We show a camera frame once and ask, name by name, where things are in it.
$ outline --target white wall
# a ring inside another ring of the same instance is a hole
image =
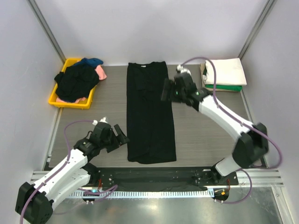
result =
[[[266,0],[36,0],[65,56],[108,65],[237,57]]]
[[[47,99],[62,63],[25,0],[0,2],[1,223],[16,223],[18,189],[40,170],[56,108]]]
[[[299,2],[280,0],[245,54],[248,85],[244,92],[255,120],[262,121],[281,147],[284,161],[279,171],[299,216]],[[268,160],[277,162],[270,147]]]

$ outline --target yellow plastic bin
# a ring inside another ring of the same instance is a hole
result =
[[[65,72],[65,69],[67,67],[72,66],[74,63],[81,61],[81,58],[69,58],[65,61],[64,66],[62,68],[61,71]],[[58,85],[57,83],[54,86],[54,89],[51,93],[51,96],[48,100],[48,103],[51,105],[54,105],[56,107],[69,107],[69,108],[78,108],[78,109],[89,109],[90,105],[92,104],[93,101],[93,95],[94,95],[94,90],[95,87],[93,87],[92,90],[90,90],[89,96],[86,100],[84,101],[79,101],[77,104],[75,103],[60,103],[60,102],[56,102],[57,99],[57,95],[55,93],[56,89],[57,89]]]

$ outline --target pink cloth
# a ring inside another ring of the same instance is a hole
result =
[[[57,97],[56,102],[59,102],[59,103],[69,103],[69,104],[77,104],[77,103],[79,103],[79,101],[84,101],[84,100],[86,100],[86,98],[82,97],[82,98],[77,99],[74,103],[70,103],[70,102],[65,102],[61,98]]]
[[[107,78],[107,75],[105,74],[104,70],[102,69],[102,67],[100,65],[98,65],[95,68],[95,71],[97,72],[97,74],[99,76],[99,80],[104,80],[105,78]]]

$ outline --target stack of folded clothes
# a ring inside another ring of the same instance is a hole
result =
[[[81,61],[67,67],[60,72],[54,80],[57,82],[56,102],[75,103],[86,100],[90,90],[107,78],[101,67],[103,61],[97,58],[83,58]]]
[[[211,60],[216,68],[217,91],[241,91],[242,86],[247,85],[244,70],[239,58],[227,60]],[[214,70],[206,61],[200,64],[202,86],[213,90]]]

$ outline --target black cloth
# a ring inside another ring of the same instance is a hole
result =
[[[177,160],[171,102],[161,101],[166,78],[165,62],[128,65],[129,161],[151,164]]]
[[[76,101],[89,95],[90,90],[99,83],[95,69],[88,64],[67,67],[65,73],[60,72],[54,80],[58,84],[56,94],[64,101]]]

